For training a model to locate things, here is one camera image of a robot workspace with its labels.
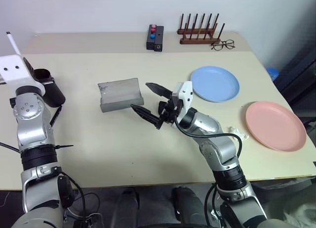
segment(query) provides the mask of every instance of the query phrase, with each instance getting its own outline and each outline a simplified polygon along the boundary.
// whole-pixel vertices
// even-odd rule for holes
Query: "white antenna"
[[[9,41],[10,41],[10,43],[11,43],[11,45],[12,45],[12,47],[13,47],[15,53],[18,54],[18,55],[21,55],[21,52],[19,51],[19,48],[18,48],[18,46],[16,45],[16,43],[15,43],[15,41],[14,41],[13,36],[11,35],[11,33],[10,33],[10,32],[6,32],[6,35],[8,36]]]

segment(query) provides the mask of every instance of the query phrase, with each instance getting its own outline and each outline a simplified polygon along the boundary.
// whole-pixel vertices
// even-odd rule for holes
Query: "black cup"
[[[66,98],[64,94],[58,88],[54,78],[50,75],[50,72],[47,69],[35,69],[34,77],[45,87],[46,93],[43,96],[43,100],[46,104],[56,108],[65,103]]]

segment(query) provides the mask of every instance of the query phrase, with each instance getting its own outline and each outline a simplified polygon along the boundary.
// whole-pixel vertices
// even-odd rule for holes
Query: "glasses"
[[[233,49],[233,48],[235,48],[235,42],[232,39],[228,39],[226,41],[220,40],[218,42],[211,44],[211,47],[212,47],[211,49],[215,49],[215,50],[219,51],[219,50],[222,50],[224,46],[227,49]]]

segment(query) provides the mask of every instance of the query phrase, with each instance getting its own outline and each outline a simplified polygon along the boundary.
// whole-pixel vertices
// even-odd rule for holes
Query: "pink plate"
[[[273,102],[258,101],[249,106],[246,123],[260,143],[274,150],[297,151],[306,141],[306,131],[299,118]]]

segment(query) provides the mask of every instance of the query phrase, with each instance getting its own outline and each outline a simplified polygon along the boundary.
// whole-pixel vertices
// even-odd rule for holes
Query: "white wall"
[[[315,36],[316,0],[0,0],[0,55],[34,33],[146,31],[149,23],[176,31],[184,13],[220,13],[225,30],[246,38],[264,65],[283,67]]]

